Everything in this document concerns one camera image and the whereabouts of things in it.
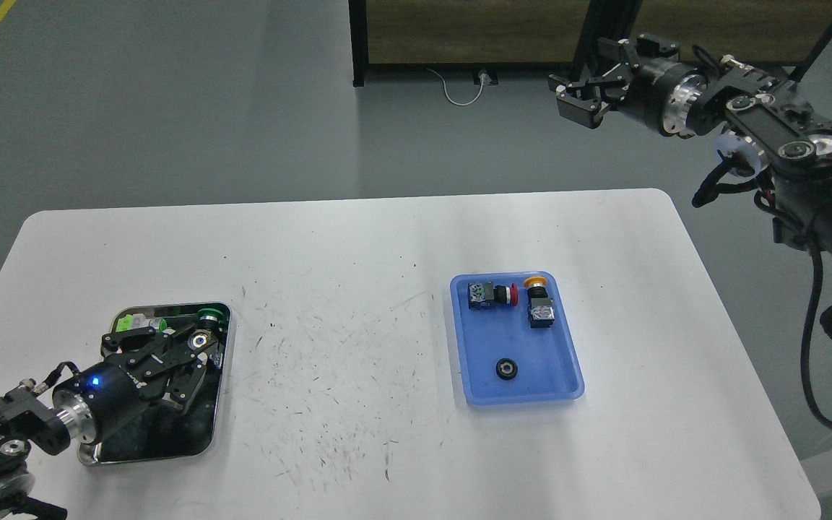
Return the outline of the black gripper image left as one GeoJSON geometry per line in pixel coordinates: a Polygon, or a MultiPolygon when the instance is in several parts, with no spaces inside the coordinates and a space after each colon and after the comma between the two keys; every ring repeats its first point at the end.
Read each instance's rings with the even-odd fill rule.
{"type": "Polygon", "coordinates": [[[57,385],[53,408],[70,437],[86,445],[151,412],[184,415],[204,382],[206,353],[219,345],[211,330],[185,323],[107,333],[103,361],[57,385]]]}

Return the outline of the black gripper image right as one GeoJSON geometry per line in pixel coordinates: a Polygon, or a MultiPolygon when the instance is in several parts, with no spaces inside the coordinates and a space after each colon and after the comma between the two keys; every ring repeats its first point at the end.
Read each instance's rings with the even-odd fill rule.
{"type": "Polygon", "coordinates": [[[599,38],[587,75],[548,77],[559,116],[587,129],[598,128],[605,110],[621,112],[664,137],[693,137],[689,114],[709,79],[680,61],[679,43],[644,33],[635,39],[599,38]]]}

